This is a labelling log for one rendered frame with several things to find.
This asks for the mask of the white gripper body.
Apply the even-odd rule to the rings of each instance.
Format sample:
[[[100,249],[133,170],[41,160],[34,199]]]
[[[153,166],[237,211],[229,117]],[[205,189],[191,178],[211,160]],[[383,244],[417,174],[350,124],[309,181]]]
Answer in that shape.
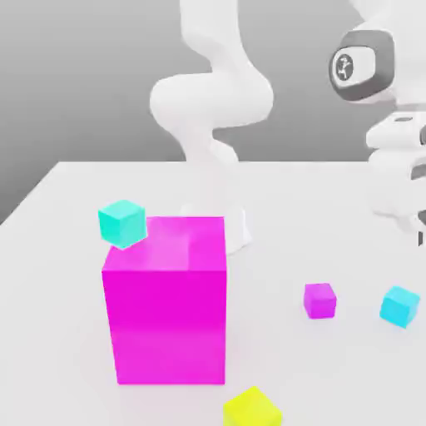
[[[378,149],[369,158],[370,202],[426,247],[426,147]]]

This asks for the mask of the small cyan cube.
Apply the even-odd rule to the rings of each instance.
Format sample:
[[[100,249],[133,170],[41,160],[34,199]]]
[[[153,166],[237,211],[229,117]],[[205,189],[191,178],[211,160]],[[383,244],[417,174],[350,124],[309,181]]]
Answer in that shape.
[[[406,329],[417,314],[420,296],[400,286],[393,286],[384,296],[379,317]]]

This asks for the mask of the small purple cube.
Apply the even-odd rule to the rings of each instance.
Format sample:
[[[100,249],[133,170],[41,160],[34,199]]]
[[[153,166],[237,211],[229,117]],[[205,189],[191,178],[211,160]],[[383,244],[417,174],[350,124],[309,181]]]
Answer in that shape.
[[[337,297],[329,283],[306,284],[304,307],[310,319],[334,318]]]

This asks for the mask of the small yellow cube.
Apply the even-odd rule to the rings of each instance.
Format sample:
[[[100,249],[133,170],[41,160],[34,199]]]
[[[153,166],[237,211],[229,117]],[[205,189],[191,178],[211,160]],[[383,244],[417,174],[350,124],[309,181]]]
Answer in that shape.
[[[281,426],[282,419],[282,412],[256,386],[223,407],[223,426]]]

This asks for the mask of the small teal cube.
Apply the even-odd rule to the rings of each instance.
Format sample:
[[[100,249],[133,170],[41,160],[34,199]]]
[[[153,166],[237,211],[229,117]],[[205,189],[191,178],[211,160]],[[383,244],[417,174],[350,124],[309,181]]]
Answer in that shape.
[[[116,201],[98,211],[101,237],[124,250],[147,237],[146,209],[128,200]]]

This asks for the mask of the large magenta box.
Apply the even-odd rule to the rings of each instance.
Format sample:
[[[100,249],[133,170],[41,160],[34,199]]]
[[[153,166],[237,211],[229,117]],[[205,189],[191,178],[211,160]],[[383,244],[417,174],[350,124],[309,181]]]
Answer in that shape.
[[[157,216],[102,267],[119,384],[225,382],[227,267],[221,217]]]

